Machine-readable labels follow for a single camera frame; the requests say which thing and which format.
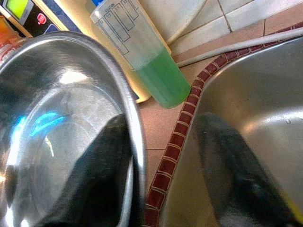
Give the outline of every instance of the digital display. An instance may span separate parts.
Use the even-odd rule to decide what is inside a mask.
[[[20,19],[27,6],[28,0],[8,0],[6,8],[9,9],[15,17]]]

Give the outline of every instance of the sink basin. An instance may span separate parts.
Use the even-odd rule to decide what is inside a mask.
[[[205,84],[160,214],[160,226],[220,226],[203,178],[199,116],[236,128],[303,213],[303,38],[242,57]]]

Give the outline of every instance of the green liquid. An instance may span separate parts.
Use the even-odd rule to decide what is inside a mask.
[[[190,92],[190,85],[165,48],[136,73],[151,96],[164,108],[179,105]]]

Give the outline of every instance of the white hose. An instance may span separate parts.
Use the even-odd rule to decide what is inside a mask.
[[[197,10],[193,13],[190,20],[188,20],[178,31],[175,32],[168,40],[166,40],[167,45],[171,45],[176,39],[178,39],[182,32],[190,25],[191,22],[199,15],[206,4],[207,0],[201,0],[199,6],[197,6]]]
[[[299,37],[302,35],[303,35],[303,28],[297,28],[294,30],[281,32],[281,33],[277,33],[277,34],[273,34],[273,35],[267,35],[267,36],[263,36],[260,38],[251,39],[251,40],[247,40],[247,41],[240,42],[237,44],[232,44],[232,45],[228,45],[225,47],[221,47],[216,50],[209,51],[209,52],[203,53],[201,55],[198,55],[196,57],[181,61],[181,62],[177,63],[177,65],[181,68],[183,66],[187,66],[187,65],[196,63],[198,61],[202,61],[202,60],[220,55],[222,53],[235,51],[235,50],[239,50],[239,49],[243,49],[243,48],[248,48],[251,46],[257,46],[257,45],[261,45],[261,44],[276,42],[279,40],[291,39],[291,38]]]

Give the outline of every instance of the white wall tile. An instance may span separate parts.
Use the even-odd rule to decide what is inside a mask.
[[[219,0],[224,13],[230,13],[253,0]]]
[[[223,16],[217,0],[208,0],[195,20],[184,30],[187,34],[202,25],[205,25],[219,17]]]
[[[217,39],[230,31],[224,17],[220,17],[177,39],[171,46],[172,56]]]
[[[301,2],[303,2],[303,0],[254,0],[228,13],[226,17],[232,31],[235,31]]]

